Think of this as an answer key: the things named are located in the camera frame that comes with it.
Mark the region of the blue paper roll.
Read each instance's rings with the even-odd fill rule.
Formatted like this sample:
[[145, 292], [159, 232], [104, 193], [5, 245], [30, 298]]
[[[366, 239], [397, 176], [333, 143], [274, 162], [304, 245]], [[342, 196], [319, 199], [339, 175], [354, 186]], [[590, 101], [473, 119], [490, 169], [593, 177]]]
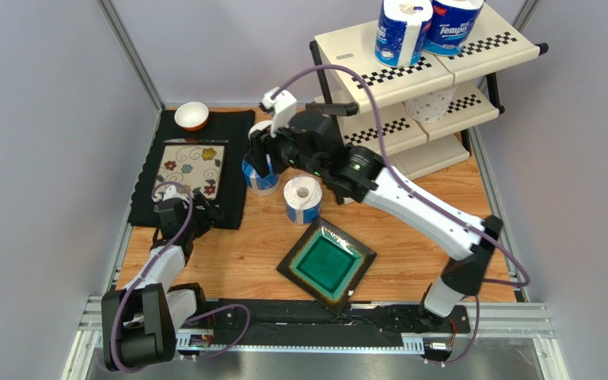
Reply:
[[241, 169], [245, 177], [247, 189], [257, 196], [270, 196], [279, 188], [279, 174], [273, 172], [271, 158], [267, 156], [269, 173], [266, 177], [260, 177], [257, 171], [244, 159]]

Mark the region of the dotted white paper roll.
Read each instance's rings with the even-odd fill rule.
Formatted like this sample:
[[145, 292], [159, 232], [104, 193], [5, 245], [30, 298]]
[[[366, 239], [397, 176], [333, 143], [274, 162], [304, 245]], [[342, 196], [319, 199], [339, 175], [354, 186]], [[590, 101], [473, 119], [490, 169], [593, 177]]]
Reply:
[[404, 102], [405, 111], [422, 124], [438, 122], [447, 113], [457, 88], [456, 85], [453, 85], [407, 100]]

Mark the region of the dark blue roll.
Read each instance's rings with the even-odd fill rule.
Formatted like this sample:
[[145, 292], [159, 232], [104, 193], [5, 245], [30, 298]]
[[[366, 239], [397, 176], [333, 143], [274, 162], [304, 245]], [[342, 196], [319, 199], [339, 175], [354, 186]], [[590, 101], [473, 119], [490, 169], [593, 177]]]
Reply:
[[428, 0], [384, 0], [378, 18], [374, 55], [388, 67], [410, 67], [420, 60], [433, 6]]

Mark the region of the Tempo paper roll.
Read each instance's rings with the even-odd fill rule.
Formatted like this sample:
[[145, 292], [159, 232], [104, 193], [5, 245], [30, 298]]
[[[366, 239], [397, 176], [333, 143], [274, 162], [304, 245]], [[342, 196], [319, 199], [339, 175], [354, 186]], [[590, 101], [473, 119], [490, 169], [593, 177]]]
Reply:
[[441, 56], [460, 53], [485, 1], [433, 0], [431, 5], [433, 16], [424, 41], [424, 50]]

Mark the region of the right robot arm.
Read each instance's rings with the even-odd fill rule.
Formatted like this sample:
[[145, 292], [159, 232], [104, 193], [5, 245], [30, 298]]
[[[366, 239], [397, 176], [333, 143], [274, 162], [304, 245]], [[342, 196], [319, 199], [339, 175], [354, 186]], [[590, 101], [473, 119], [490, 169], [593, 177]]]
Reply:
[[365, 146], [344, 143], [333, 121], [316, 111], [294, 115], [272, 131], [269, 121], [248, 133], [246, 161], [263, 177], [299, 169], [322, 180], [338, 202], [352, 199], [382, 210], [439, 245], [449, 256], [440, 277], [420, 303], [420, 316], [449, 317], [458, 302], [477, 295], [503, 222], [494, 215], [478, 218], [452, 207], [416, 186]]

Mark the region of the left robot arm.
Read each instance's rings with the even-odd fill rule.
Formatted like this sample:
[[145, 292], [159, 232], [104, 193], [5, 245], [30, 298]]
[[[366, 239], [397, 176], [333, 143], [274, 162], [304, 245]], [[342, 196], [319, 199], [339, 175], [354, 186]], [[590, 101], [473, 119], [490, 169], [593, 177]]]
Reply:
[[198, 283], [174, 286], [195, 239], [223, 218], [220, 208], [197, 193], [192, 200], [172, 198], [159, 204], [150, 255], [137, 277], [101, 299], [104, 364], [126, 371], [165, 363], [177, 353], [176, 332], [205, 304]]

